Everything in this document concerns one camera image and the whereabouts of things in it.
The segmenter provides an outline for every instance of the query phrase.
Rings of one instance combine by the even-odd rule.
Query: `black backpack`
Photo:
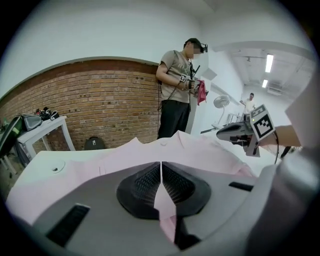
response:
[[[105,143],[101,138],[90,137],[84,144],[84,150],[104,150],[106,149]]]

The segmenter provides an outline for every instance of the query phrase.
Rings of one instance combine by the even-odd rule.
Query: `wire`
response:
[[[160,83],[158,83],[158,123],[157,123],[157,131],[159,132],[159,115],[160,115]]]
[[[191,99],[190,99],[190,91],[189,91],[189,112],[191,112]]]
[[[159,106],[158,111],[159,111],[160,109],[162,109],[162,108],[166,105],[166,103],[172,98],[172,96],[174,95],[177,87],[178,87],[180,84],[181,84],[181,81],[179,81],[178,85],[173,89],[173,91],[172,91],[171,94],[169,95],[168,99],[166,99],[166,102],[164,103],[164,105],[162,105],[162,103],[161,103],[161,106]]]
[[[276,131],[273,132],[273,135],[276,140],[276,155],[275,155],[275,161],[274,161],[274,164],[276,164],[277,160],[278,160],[278,154],[279,154],[279,138],[278,138],[278,134]]]

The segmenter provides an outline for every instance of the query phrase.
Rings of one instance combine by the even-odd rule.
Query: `black pants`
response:
[[[158,139],[170,138],[177,131],[185,132],[190,114],[190,104],[176,100],[163,100],[161,106],[161,125]]]

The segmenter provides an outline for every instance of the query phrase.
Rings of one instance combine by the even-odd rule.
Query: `red brick wall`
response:
[[[0,102],[0,117],[33,113],[47,106],[66,115],[76,150],[91,136],[114,148],[137,137],[154,141],[158,132],[157,67],[125,60],[90,60],[39,74],[13,89]],[[48,141],[53,150],[69,150],[59,128]],[[35,143],[36,151],[44,150]]]

